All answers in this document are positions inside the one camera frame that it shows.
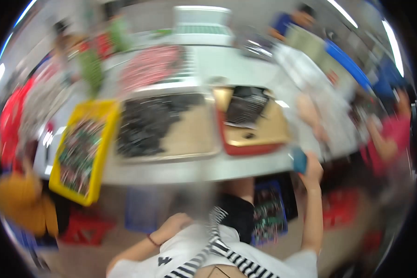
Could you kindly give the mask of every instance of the red shirt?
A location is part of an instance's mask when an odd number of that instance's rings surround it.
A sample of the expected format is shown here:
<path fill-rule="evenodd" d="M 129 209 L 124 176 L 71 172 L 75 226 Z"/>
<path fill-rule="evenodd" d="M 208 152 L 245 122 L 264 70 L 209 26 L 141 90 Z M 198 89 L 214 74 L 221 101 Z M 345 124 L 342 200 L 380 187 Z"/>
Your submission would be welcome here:
<path fill-rule="evenodd" d="M 391 116 L 382 121 L 383 128 L 380 135 L 385 140 L 394 140 L 397 144 L 398 152 L 391 161 L 383 162 L 377 153 L 372 139 L 368 142 L 367 151 L 365 147 L 360 148 L 363 161 L 367 165 L 372 165 L 372 170 L 375 176 L 383 176 L 389 164 L 398 159 L 398 157 L 409 147 L 410 121 L 411 118 L 405 116 L 400 116 L 398 118 Z"/>

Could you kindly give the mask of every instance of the black and white striped apron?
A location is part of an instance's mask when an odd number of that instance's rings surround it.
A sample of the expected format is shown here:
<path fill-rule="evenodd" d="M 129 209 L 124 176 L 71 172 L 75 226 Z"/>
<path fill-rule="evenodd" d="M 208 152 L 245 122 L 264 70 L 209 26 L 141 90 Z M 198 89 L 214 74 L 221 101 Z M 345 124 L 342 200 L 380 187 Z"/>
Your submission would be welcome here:
<path fill-rule="evenodd" d="M 209 223 L 207 225 L 210 231 L 208 244 L 193 259 L 173 270 L 170 274 L 166 275 L 165 278 L 193 278 L 197 270 L 206 262 L 207 257 L 210 254 L 226 257 L 248 278 L 279 278 L 259 264 L 235 253 L 222 242 L 218 225 L 227 214 L 228 213 L 225 210 L 218 206 L 210 211 Z"/>

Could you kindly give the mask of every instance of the bracelet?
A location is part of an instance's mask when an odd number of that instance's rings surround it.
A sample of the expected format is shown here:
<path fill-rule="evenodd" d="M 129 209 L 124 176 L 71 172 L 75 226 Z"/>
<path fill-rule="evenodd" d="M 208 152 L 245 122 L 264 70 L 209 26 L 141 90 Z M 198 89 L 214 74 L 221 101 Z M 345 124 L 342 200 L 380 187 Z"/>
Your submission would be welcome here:
<path fill-rule="evenodd" d="M 152 240 L 152 238 L 150 237 L 150 235 L 151 235 L 151 234 L 147 234 L 147 238 L 151 241 L 151 243 L 153 243 L 153 244 L 154 244 L 154 246 L 156 246 L 156 247 L 161 247 L 161 245 L 162 245 L 162 244 L 157 244 L 156 242 L 154 242 L 154 241 Z"/>

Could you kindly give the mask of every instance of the table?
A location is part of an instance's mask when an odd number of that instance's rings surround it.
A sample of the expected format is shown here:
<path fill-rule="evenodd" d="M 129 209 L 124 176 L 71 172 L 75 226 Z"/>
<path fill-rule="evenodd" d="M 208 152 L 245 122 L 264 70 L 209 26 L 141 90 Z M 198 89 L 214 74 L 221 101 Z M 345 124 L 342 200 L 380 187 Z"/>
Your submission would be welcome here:
<path fill-rule="evenodd" d="M 211 93 L 208 86 L 204 85 L 214 76 L 225 77 L 229 85 L 268 87 L 275 93 L 277 102 L 289 121 L 294 143 L 304 150 L 315 152 L 320 161 L 335 158 L 324 155 L 322 147 L 313 136 L 311 127 L 297 117 L 295 101 L 297 94 L 300 93 L 299 84 L 293 82 L 280 66 L 264 60 L 246 58 L 233 47 L 198 45 L 187 46 L 187 50 L 194 58 L 195 63 L 194 84 L 196 86 L 191 89 Z M 119 90 L 119 72 L 124 68 L 124 63 L 134 55 L 136 52 L 124 53 L 105 61 L 105 81 L 99 98 L 115 96 Z M 85 84 L 78 82 L 75 86 L 77 86 L 77 93 L 53 117 L 58 131 L 54 132 L 48 159 L 46 159 L 46 148 L 42 146 L 41 141 L 39 142 L 34 166 L 42 178 L 49 178 L 50 165 L 54 161 L 55 150 L 61 138 L 59 130 L 62 129 L 62 125 L 66 125 L 74 106 L 86 99 Z M 352 153 L 355 149 L 357 146 L 351 145 L 349 151 L 342 155 Z M 118 162 L 115 156 L 115 147 L 112 145 L 107 154 L 102 183 L 108 186 L 204 184 L 205 182 L 278 173 L 292 169 L 289 151 L 290 148 L 284 146 L 274 153 L 234 157 L 227 155 L 221 148 L 218 155 L 197 161 L 122 164 Z"/>

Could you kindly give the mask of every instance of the blue shirt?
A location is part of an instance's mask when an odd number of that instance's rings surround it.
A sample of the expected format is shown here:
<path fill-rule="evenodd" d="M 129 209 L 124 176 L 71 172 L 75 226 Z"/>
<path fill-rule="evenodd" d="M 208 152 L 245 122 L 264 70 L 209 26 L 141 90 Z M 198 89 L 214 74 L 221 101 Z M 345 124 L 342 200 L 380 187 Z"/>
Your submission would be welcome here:
<path fill-rule="evenodd" d="M 299 26 L 292 20 L 290 14 L 282 13 L 278 16 L 278 20 L 275 25 L 273 25 L 273 28 L 276 29 L 281 35 L 286 36 L 286 31 L 290 24 Z"/>

